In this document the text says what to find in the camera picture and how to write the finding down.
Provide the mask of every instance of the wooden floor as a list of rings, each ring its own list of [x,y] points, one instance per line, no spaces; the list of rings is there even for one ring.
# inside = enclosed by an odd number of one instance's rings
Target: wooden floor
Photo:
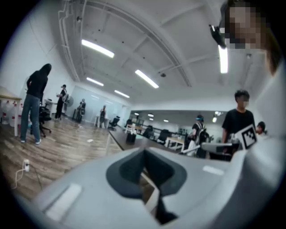
[[[41,144],[37,146],[29,131],[27,142],[23,144],[20,137],[14,136],[12,127],[0,124],[0,165],[11,187],[14,186],[15,172],[21,169],[24,159],[36,168],[43,187],[46,187],[77,165],[105,156],[106,129],[97,129],[90,123],[77,124],[65,117],[61,121],[51,120],[44,126],[52,133],[46,131],[46,138],[42,137]],[[111,142],[109,152],[120,151],[116,143]],[[29,200],[41,191],[32,167],[17,182],[15,191]]]

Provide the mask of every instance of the shoe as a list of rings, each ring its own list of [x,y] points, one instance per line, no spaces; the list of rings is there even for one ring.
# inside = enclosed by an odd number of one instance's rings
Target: shoe
[[[42,139],[40,139],[40,141],[36,142],[35,144],[40,145],[41,141],[42,141]]]

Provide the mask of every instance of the ceiling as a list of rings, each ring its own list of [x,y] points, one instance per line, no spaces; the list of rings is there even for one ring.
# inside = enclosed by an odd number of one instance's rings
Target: ceiling
[[[220,73],[218,47],[209,24],[218,25],[223,0],[81,0],[70,6],[66,24],[79,80],[104,84],[136,100],[156,90],[135,74],[148,75],[166,93],[204,85],[259,88],[266,76],[264,53],[230,49],[227,74]],[[76,22],[83,15],[82,23]],[[86,39],[115,53],[113,59],[81,46]]]
[[[142,120],[149,120],[148,114],[154,115],[152,119],[154,122],[163,122],[164,119],[168,120],[169,123],[183,125],[183,126],[192,126],[196,122],[197,115],[202,115],[204,117],[204,123],[212,123],[215,111],[199,111],[199,110],[139,110],[131,111],[131,115],[136,117],[134,113],[139,114],[139,118]],[[223,112],[222,115],[217,116],[216,124],[222,125],[226,112]]]

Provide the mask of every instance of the power outlet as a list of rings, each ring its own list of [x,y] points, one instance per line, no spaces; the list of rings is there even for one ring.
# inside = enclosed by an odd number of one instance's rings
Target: power outlet
[[[29,160],[28,159],[25,159],[24,160],[24,164],[25,164],[25,171],[26,172],[29,172],[29,170],[30,170],[30,165],[29,165]]]

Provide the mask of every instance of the ceiling light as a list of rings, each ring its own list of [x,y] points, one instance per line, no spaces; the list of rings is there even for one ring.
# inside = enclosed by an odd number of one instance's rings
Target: ceiling light
[[[98,81],[95,81],[95,80],[93,80],[93,79],[91,79],[91,78],[86,78],[88,81],[91,81],[92,83],[95,83],[95,84],[98,84],[98,85],[100,85],[100,86],[103,86],[103,84],[102,83],[100,83],[100,82],[98,82]]]
[[[125,94],[123,94],[123,93],[120,92],[120,91],[115,90],[114,92],[117,93],[117,94],[120,94],[120,95],[122,95],[122,96],[124,96],[124,97],[126,97],[126,98],[130,98],[129,95],[125,95]]]
[[[219,59],[220,59],[220,73],[225,74],[228,72],[227,48],[223,49],[221,46],[219,46]]]
[[[153,88],[159,88],[159,86],[154,83],[148,76],[146,76],[143,72],[140,70],[137,70],[135,72],[138,76],[140,76],[142,79],[144,79],[147,83],[149,83]]]
[[[101,52],[101,53],[109,56],[110,58],[114,57],[114,53],[113,52],[111,52],[111,51],[109,51],[109,50],[107,50],[107,49],[105,49],[105,48],[103,48],[103,47],[101,47],[101,46],[99,46],[97,44],[91,43],[91,42],[89,42],[87,40],[83,40],[82,39],[81,40],[81,44],[86,46],[86,47],[92,48],[92,49],[94,49],[94,50],[96,50],[98,52]]]

